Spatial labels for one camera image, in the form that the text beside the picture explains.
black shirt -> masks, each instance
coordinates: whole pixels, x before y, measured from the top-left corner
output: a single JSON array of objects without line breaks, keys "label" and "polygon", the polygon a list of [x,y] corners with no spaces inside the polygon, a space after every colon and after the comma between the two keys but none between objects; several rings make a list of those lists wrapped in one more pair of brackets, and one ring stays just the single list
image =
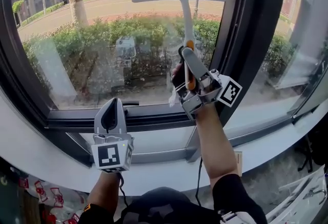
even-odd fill
[{"label": "black shirt", "polygon": [[[159,188],[133,201],[116,223],[220,223],[221,215],[229,212],[247,212],[257,224],[267,223],[263,210],[247,195],[236,174],[218,180],[213,188],[213,200],[214,210],[210,210],[191,203],[181,192]],[[114,223],[113,216],[91,204],[86,206],[78,223],[104,222]]]}]

forearm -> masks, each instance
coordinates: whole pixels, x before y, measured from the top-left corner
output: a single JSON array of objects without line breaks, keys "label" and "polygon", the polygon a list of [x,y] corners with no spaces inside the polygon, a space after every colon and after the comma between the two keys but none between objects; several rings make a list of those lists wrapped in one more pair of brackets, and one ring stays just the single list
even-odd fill
[{"label": "forearm", "polygon": [[88,197],[89,204],[96,204],[114,215],[118,202],[119,177],[102,172]]},{"label": "forearm", "polygon": [[214,105],[206,105],[196,116],[201,155],[211,186],[224,175],[237,174],[237,161]]}]

black sleeve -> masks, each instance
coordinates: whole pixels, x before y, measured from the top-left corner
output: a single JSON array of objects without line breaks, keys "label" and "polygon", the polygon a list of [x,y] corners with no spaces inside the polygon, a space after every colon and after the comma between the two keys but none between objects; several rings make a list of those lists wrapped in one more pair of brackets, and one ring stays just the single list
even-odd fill
[{"label": "black sleeve", "polygon": [[267,224],[262,208],[247,194],[241,179],[230,174],[217,181],[213,188],[214,209],[229,212],[247,212],[257,224]]},{"label": "black sleeve", "polygon": [[78,224],[90,224],[90,223],[114,223],[113,215],[104,208],[95,204],[87,205],[78,221]]}]

road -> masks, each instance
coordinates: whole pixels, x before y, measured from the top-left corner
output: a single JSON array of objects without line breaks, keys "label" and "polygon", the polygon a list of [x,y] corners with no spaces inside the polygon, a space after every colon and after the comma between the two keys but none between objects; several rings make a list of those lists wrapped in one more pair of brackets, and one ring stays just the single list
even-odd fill
[{"label": "road", "polygon": [[[193,13],[195,8],[195,0],[189,2]],[[199,1],[198,12],[206,15],[208,18],[220,19],[222,16],[224,2],[216,1]],[[181,14],[182,7],[180,1],[164,0],[144,3],[133,3],[131,0],[90,0],[85,1],[85,9],[87,18],[90,23],[97,17],[105,21],[112,21],[118,16],[125,14]],[[71,22],[71,11],[69,5],[58,9],[55,12],[47,14],[42,18],[34,20],[32,23],[19,28],[18,33],[22,41],[28,39],[32,35],[52,32],[61,25]]]}]

yellow logo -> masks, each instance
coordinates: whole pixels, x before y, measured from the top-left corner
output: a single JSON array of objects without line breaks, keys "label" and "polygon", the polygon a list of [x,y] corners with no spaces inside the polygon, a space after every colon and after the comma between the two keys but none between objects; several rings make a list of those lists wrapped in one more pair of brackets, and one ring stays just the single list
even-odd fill
[{"label": "yellow logo", "polygon": [[90,204],[88,204],[88,205],[84,208],[83,212],[86,212],[86,211],[89,210],[90,208],[91,208],[91,206],[90,206]]}]

